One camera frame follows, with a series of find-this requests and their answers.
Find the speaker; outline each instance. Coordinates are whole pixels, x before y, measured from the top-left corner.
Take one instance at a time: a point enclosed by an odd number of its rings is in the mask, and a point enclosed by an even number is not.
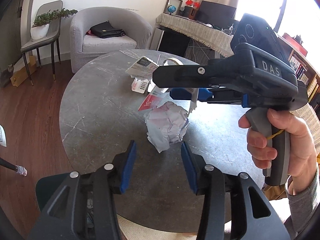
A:
[[[198,11],[198,8],[194,8],[191,6],[185,6],[182,16],[187,17],[190,20],[194,20],[194,18],[196,17],[197,11]]]
[[[235,52],[235,46],[244,42],[268,52],[290,66],[278,37],[265,19],[248,13],[243,15],[230,43],[232,51]]]

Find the globe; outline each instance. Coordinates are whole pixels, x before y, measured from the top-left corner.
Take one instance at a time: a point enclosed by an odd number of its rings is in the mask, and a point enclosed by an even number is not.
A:
[[[174,5],[169,5],[168,6],[168,12],[174,13],[176,11],[176,7]]]

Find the finger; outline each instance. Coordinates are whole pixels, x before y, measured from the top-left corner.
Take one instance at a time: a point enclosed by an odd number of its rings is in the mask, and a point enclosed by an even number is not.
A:
[[[251,126],[245,114],[240,117],[238,121],[238,126],[240,128],[249,128]]]
[[[304,136],[309,133],[306,122],[301,118],[295,117],[288,111],[269,109],[267,116],[270,123],[278,129],[284,129],[297,136]]]
[[[271,168],[271,161],[261,161],[257,160],[256,158],[252,157],[254,165],[260,169],[269,169]]]
[[[265,147],[261,149],[248,144],[247,150],[254,158],[261,161],[274,160],[277,157],[277,150],[272,147]]]
[[[267,145],[267,139],[250,128],[247,132],[247,143],[254,147],[264,148]]]

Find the gray armchair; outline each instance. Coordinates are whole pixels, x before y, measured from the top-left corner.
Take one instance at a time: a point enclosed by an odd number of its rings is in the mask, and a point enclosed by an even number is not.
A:
[[[110,21],[123,29],[126,36],[100,39],[86,35],[94,25]],[[79,11],[70,26],[70,54],[72,72],[76,73],[91,60],[112,51],[145,49],[152,27],[138,14],[121,8],[93,7]]]

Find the marble table top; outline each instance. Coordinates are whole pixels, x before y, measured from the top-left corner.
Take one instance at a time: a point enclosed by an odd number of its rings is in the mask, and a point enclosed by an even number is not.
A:
[[[175,57],[183,64],[195,64],[182,57],[152,50],[110,52],[81,68],[69,82],[60,107],[63,146],[74,170],[95,171],[137,143],[137,158],[128,190],[115,195],[117,213],[142,226],[170,232],[198,230],[203,196],[189,188],[183,167],[181,143],[160,154],[147,140],[146,111],[138,112],[147,93],[131,91],[133,79],[125,73],[138,58],[155,62]],[[173,101],[188,110],[190,101]],[[256,168],[246,149],[246,129],[238,119],[246,112],[239,105],[198,102],[189,116],[184,140],[191,150],[224,173],[247,172],[261,188],[262,170]],[[226,201],[226,221],[230,203]]]

